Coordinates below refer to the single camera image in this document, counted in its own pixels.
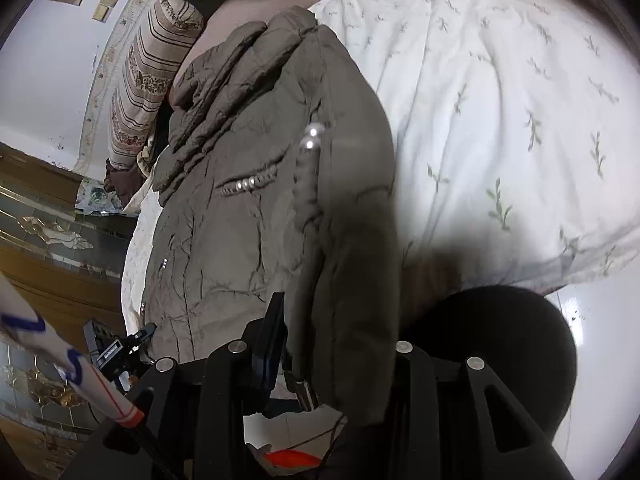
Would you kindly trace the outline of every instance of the puffer jacket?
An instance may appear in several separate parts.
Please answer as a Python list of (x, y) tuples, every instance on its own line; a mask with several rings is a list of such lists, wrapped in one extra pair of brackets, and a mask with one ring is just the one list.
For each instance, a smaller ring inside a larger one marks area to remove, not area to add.
[[(385, 113), (349, 54), (294, 7), (197, 58), (154, 189), (150, 353), (205, 358), (285, 292), (292, 370), (353, 422), (382, 420), (398, 338)], [(300, 140), (324, 125), (318, 150)]]

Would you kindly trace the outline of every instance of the white tiled floor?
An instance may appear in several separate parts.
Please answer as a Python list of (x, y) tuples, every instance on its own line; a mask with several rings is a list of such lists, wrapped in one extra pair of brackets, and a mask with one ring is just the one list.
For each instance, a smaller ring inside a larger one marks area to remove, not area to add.
[[(640, 258), (605, 280), (571, 285), (548, 299), (561, 309), (578, 352), (572, 404), (554, 448), (575, 480), (597, 480), (640, 415)], [(339, 414), (329, 407), (273, 420), (245, 418), (256, 447), (283, 449), (330, 429)], [(321, 457), (326, 435), (299, 449)]]

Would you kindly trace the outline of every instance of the red object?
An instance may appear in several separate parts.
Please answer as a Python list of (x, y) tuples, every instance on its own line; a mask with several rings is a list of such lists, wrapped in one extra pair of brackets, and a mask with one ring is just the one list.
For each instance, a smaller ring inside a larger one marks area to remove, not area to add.
[(267, 453), (264, 457), (273, 465), (290, 468), (316, 467), (322, 462), (317, 456), (296, 451), (295, 449), (281, 449), (280, 451)]

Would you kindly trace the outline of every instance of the white wall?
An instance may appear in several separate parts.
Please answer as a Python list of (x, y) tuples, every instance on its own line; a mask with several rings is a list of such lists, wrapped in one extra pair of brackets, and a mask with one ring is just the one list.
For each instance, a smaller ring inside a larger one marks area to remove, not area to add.
[(34, 0), (0, 50), (0, 141), (70, 170), (95, 67), (127, 0), (106, 23), (100, 0)]

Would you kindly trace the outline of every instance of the bed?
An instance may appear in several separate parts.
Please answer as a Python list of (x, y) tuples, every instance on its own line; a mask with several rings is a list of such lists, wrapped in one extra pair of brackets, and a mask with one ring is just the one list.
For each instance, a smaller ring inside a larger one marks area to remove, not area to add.
[[(640, 149), (640, 68), (591, 11), (572, 0), (321, 0), (311, 10), (390, 122), (405, 320), (462, 288), (546, 292), (638, 255), (640, 167), (629, 155)], [(122, 280), (130, 332), (161, 210), (152, 190), (140, 202)]]

